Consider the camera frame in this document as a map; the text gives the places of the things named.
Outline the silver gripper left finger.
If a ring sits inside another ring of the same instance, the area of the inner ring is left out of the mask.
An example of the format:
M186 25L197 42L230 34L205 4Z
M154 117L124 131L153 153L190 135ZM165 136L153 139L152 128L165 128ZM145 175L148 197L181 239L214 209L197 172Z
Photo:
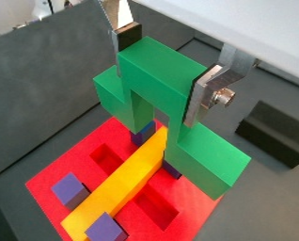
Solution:
M141 25L134 21L126 0L97 0L109 23L109 36L117 54L141 39Z

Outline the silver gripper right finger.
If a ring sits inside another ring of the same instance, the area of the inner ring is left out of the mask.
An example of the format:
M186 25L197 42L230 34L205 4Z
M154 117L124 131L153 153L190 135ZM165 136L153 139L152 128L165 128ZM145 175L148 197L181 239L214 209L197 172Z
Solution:
M241 80L254 63L254 57L224 44L217 62L194 78L182 112L182 124L192 127L214 104L228 106L234 92L228 88Z

